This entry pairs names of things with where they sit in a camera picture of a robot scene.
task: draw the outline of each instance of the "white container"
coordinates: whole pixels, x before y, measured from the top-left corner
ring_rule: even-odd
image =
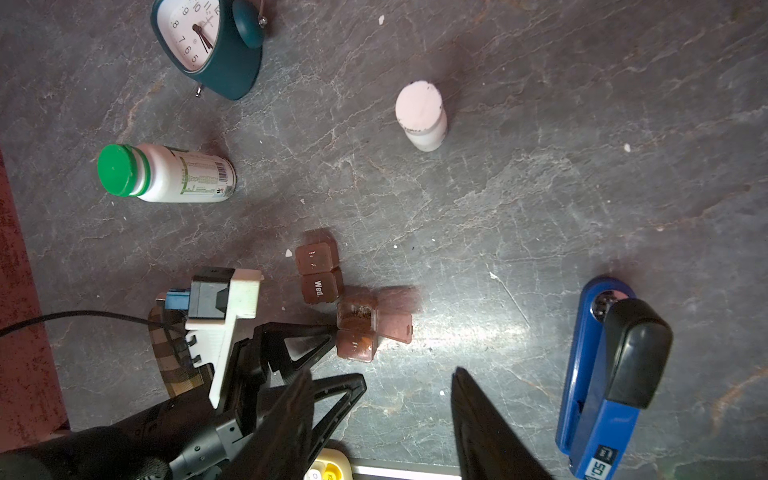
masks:
[[[440,91],[427,81],[415,81],[400,91],[395,116],[410,141],[421,151],[435,150],[448,132]]]
[[[229,161],[162,145],[110,144],[98,158],[98,176],[110,194],[147,202],[221,202],[235,190]]]

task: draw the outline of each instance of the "plaid fabric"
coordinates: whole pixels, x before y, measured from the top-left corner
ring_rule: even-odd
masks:
[[[158,300],[157,305],[149,312],[149,320],[184,325],[184,315],[179,310],[166,310],[164,305],[163,300]],[[184,335],[150,325],[149,336],[157,366],[160,368],[160,375],[171,398],[202,386],[206,382],[210,384],[210,367],[196,369],[192,366],[190,350]]]

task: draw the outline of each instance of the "blue stapler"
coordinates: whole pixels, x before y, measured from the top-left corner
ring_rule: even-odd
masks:
[[[669,325],[625,283],[603,276],[581,291],[555,437],[576,478],[613,477],[671,346]]]

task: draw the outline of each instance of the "barcode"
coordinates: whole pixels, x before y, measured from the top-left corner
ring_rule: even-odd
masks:
[[[219,182],[227,182],[227,169],[224,164],[216,162],[216,169],[219,171]]]

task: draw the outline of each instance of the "teal alarm clock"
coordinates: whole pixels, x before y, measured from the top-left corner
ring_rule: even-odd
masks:
[[[155,0],[152,29],[186,76],[230,100],[253,87],[266,19],[248,0]]]

